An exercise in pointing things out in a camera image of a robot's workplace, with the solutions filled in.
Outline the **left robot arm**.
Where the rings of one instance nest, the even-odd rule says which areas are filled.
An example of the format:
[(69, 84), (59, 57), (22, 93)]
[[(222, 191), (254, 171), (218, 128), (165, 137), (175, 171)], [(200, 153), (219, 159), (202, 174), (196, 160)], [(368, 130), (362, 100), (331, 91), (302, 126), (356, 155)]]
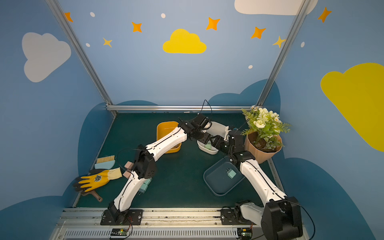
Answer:
[(209, 117), (198, 114), (189, 121), (181, 121), (170, 133), (147, 146), (139, 145), (135, 153), (135, 161), (131, 175), (119, 195), (110, 202), (102, 214), (101, 225), (123, 225), (128, 220), (127, 211), (144, 182), (152, 178), (156, 171), (156, 161), (174, 146), (187, 139), (207, 143), (211, 135), (207, 130), (212, 126)]

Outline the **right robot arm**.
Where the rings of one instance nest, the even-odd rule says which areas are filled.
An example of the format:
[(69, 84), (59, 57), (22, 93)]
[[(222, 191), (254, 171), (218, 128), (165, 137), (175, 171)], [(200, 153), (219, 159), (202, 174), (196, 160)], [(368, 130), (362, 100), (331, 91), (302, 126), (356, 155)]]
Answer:
[(254, 223), (261, 227), (267, 240), (293, 240), (303, 236), (301, 207), (295, 197), (281, 191), (260, 167), (266, 156), (251, 146), (248, 138), (231, 130), (225, 137), (210, 138), (213, 147), (228, 154), (230, 161), (251, 183), (262, 201), (238, 202), (234, 214), (238, 223)]

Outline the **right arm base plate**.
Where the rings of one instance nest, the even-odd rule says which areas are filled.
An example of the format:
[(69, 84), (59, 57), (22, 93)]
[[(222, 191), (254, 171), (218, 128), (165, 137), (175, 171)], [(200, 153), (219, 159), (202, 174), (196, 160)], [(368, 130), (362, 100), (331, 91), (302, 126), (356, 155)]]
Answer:
[(253, 213), (256, 213), (256, 215), (252, 216), (253, 220), (256, 220), (256, 222), (252, 222), (250, 220), (245, 219), (241, 211), (238, 209), (223, 208), (220, 210), (220, 220), (222, 225), (225, 226), (251, 224), (258, 225), (260, 223), (263, 211), (264, 208), (259, 208), (257, 206), (256, 211), (253, 211)]

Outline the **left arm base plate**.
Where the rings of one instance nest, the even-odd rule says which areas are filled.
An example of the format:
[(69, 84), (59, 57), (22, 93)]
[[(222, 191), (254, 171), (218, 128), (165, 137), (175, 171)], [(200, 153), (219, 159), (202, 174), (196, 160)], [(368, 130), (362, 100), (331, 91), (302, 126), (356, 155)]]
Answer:
[(123, 213), (113, 212), (112, 210), (105, 210), (102, 214), (100, 222), (101, 226), (138, 226), (143, 219), (144, 211), (142, 209), (127, 210)]

